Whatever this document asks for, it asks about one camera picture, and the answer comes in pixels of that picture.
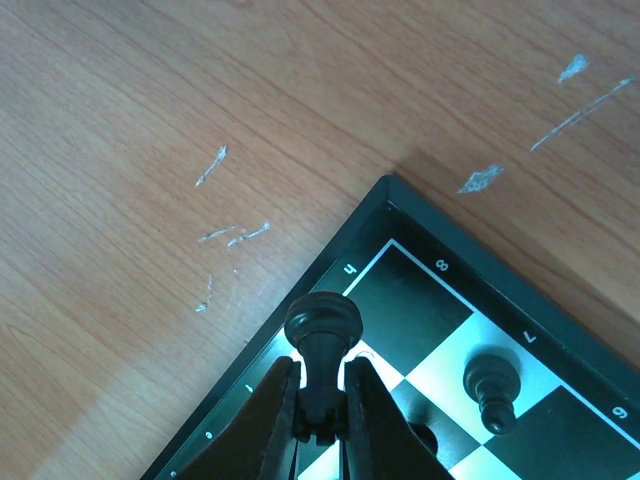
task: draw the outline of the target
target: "white scratch mark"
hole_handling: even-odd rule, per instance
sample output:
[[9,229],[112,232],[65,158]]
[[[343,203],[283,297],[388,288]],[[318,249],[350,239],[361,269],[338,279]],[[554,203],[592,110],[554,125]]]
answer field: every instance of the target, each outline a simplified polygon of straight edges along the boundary
[[471,193],[484,190],[504,171],[500,165],[491,165],[480,172],[474,172],[458,193]]
[[219,237],[220,235],[224,235],[225,233],[230,232],[234,228],[236,228],[236,226],[235,225],[231,225],[230,227],[223,228],[223,229],[220,229],[220,230],[216,230],[215,232],[207,233],[206,235],[203,235],[202,237],[200,237],[198,239],[198,241],[199,242],[206,242],[208,240],[211,240],[212,238],[216,238],[216,237]]
[[600,108],[600,106],[602,106],[602,102],[604,102],[607,98],[609,98],[611,95],[613,95],[615,92],[620,90],[625,85],[628,85],[629,83],[631,83],[633,80],[634,80],[633,77],[625,78],[618,85],[613,87],[608,93],[605,93],[601,97],[596,98],[589,105],[587,105],[586,107],[584,107],[584,108],[578,110],[577,112],[575,112],[573,115],[571,115],[569,118],[567,118],[564,122],[562,122],[560,125],[558,125],[553,130],[551,130],[547,135],[545,135],[540,140],[538,140],[533,145],[533,147],[531,147],[530,151],[533,152],[536,148],[538,148],[540,145],[542,145],[544,142],[546,142],[548,139],[550,139],[554,135],[557,135],[562,130],[564,130],[567,127],[570,127],[574,123],[578,123],[580,120],[582,120],[584,117],[589,115],[591,112],[593,112],[594,110]]
[[196,312],[206,312],[209,308],[209,302],[211,301],[211,295],[213,294],[213,275],[209,274],[209,285],[207,285],[207,301],[202,302],[196,307]]
[[199,187],[204,183],[206,178],[211,174],[211,172],[213,172],[214,168],[220,165],[220,162],[222,162],[222,160],[224,160],[224,157],[226,156],[227,156],[227,145],[223,145],[222,147],[220,147],[220,150],[218,150],[218,154],[216,155],[216,159],[213,161],[213,163],[209,166],[209,168],[205,170],[205,172],[202,175],[200,175],[200,178],[196,182],[196,187]]
[[229,243],[227,243],[227,247],[232,247],[238,242],[241,242],[243,240],[247,240],[249,238],[253,238],[256,235],[260,235],[261,233],[264,233],[267,230],[269,230],[269,228],[271,228],[271,225],[269,225],[268,222],[265,222],[264,225],[261,228],[259,228],[258,230],[254,231],[254,232],[242,233],[242,234],[240,234],[240,236],[232,238],[231,241]]
[[558,83],[562,83],[568,78],[577,75],[578,73],[585,70],[588,66],[589,59],[587,58],[587,56],[584,53],[577,54],[575,57],[573,57],[573,60],[571,60],[569,65],[567,65],[567,68],[564,69],[564,72],[562,72],[558,77]]

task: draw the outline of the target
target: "wooden table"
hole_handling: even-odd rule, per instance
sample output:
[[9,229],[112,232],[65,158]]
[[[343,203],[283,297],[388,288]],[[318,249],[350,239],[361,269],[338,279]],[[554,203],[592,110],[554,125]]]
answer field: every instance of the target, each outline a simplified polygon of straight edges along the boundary
[[390,171],[637,368],[639,10],[2,1],[0,476],[141,475]]

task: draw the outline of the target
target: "white square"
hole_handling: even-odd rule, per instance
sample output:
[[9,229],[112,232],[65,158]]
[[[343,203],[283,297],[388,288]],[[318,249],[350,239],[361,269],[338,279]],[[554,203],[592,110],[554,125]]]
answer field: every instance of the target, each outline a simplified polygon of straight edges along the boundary
[[456,480],[521,480],[484,447],[463,458],[449,473]]
[[298,475],[298,480],[340,480],[340,442],[331,445]]
[[513,403],[516,417],[562,383],[491,320],[474,313],[407,375],[407,381],[481,444],[493,434],[482,425],[478,404],[465,392],[463,375],[471,357],[485,351],[505,356],[520,374],[522,388]]
[[[300,388],[304,388],[307,386],[307,372],[304,368],[304,359],[302,355],[297,350],[293,350],[289,356],[293,358],[297,362],[302,362],[302,374],[300,376]],[[400,382],[404,379],[402,374],[398,372],[395,368],[393,368],[384,358],[382,358],[378,353],[373,350],[369,345],[360,340],[353,347],[347,355],[342,359],[342,363],[340,364],[340,370],[338,371],[338,388],[340,390],[344,390],[344,364],[345,362],[350,362],[354,358],[358,356],[364,356],[369,359],[373,368],[376,369],[382,383],[387,387],[387,390],[391,391],[396,388]]]

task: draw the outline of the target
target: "number on chessboard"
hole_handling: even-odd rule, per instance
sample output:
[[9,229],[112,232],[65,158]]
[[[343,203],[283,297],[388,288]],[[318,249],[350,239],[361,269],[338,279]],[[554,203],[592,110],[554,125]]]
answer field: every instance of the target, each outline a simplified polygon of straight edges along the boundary
[[438,260],[436,262],[436,268],[441,272],[446,272],[449,269],[449,264],[444,260]]
[[629,416],[629,413],[622,407],[615,407],[611,411],[618,418],[627,418]]

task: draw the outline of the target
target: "chessboard square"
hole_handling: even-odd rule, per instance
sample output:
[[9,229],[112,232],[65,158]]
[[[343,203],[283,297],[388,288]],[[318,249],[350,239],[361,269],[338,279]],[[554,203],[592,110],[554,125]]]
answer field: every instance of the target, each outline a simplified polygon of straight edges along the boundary
[[[304,368],[304,359],[297,350],[292,351],[289,356],[297,362],[302,362],[302,370],[300,375],[300,388],[307,386],[307,373]],[[347,355],[342,359],[340,370],[338,371],[338,388],[344,390],[344,364],[350,362],[358,356],[364,356],[369,359],[376,372],[380,376],[387,390],[393,390],[403,380],[403,376],[393,368],[389,362],[382,358],[375,350],[362,340],[353,347]]]
[[391,396],[408,422],[426,425],[438,440],[436,458],[450,469],[480,445],[428,398],[406,380],[393,389]]
[[640,469],[640,451],[564,387],[485,446],[523,480],[626,480]]
[[493,435],[482,425],[478,404],[466,394],[463,376],[470,358],[485,351],[503,355],[519,371],[522,385],[513,404],[516,417],[561,384],[553,372],[496,324],[474,313],[407,375],[407,380],[481,444]]
[[449,473],[455,480],[522,480],[484,447],[475,450]]
[[327,448],[311,465],[302,469],[298,480],[340,480],[340,442]]
[[348,296],[360,309],[363,340],[406,375],[471,309],[400,248],[390,245]]

